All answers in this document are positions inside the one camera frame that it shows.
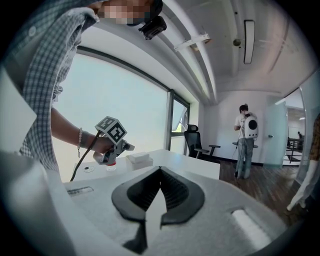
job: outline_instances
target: black office chair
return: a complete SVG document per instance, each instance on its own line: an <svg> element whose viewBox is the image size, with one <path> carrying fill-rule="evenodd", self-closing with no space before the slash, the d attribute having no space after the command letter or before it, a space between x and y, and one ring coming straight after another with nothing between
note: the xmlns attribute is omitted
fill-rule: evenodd
<svg viewBox="0 0 320 256"><path fill-rule="evenodd" d="M189 157L220 164L220 161L213 158L213 153L215 151L215 148L221 148L221 146L209 145L209 147L211 147L210 154L209 156L204 155L203 153L209 153L209 150L202 149L198 126L194 124L188 124L187 130L184 132L184 138L186 144L188 145Z"/></svg>

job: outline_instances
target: hand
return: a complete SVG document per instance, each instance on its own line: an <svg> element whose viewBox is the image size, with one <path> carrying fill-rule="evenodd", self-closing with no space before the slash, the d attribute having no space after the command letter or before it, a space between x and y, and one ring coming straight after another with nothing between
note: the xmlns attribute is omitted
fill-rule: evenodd
<svg viewBox="0 0 320 256"><path fill-rule="evenodd" d="M104 154L114 147L114 143L108 137L99 137L92 150Z"/></svg>

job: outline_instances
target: plaid shirt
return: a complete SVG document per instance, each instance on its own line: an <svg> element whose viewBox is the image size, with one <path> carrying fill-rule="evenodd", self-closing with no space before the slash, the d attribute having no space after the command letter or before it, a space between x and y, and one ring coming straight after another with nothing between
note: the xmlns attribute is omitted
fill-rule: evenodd
<svg viewBox="0 0 320 256"><path fill-rule="evenodd" d="M43 33L28 68L22 96L36 113L21 154L38 159L46 169L59 171L51 135L51 107L54 93L65 80L82 32L99 21L88 6L97 0L46 0L16 34L7 57L18 53L34 33Z"/></svg>

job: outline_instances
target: small white box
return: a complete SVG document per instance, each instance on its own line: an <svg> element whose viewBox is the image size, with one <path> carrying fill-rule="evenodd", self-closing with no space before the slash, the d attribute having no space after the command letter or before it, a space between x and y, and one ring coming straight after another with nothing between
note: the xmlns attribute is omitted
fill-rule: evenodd
<svg viewBox="0 0 320 256"><path fill-rule="evenodd" d="M131 163L138 164L149 160L150 155L146 152L136 153L129 155Z"/></svg>
<svg viewBox="0 0 320 256"><path fill-rule="evenodd" d="M125 157L125 161L126 161L126 167L129 171L135 171L148 166L152 166L154 164L154 160L151 157L149 157L147 161L133 163L130 161L130 155L127 155Z"/></svg>

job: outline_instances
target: dark wood floor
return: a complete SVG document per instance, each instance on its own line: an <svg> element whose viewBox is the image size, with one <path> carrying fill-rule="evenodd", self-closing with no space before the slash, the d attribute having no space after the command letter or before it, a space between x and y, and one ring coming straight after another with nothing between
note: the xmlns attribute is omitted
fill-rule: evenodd
<svg viewBox="0 0 320 256"><path fill-rule="evenodd" d="M300 186L295 181L297 172L298 167L266 169L253 165L248 179L236 179L234 164L221 161L219 179L252 196L278 214L288 226L291 226L306 214L300 205L295 206L290 212L286 209Z"/></svg>

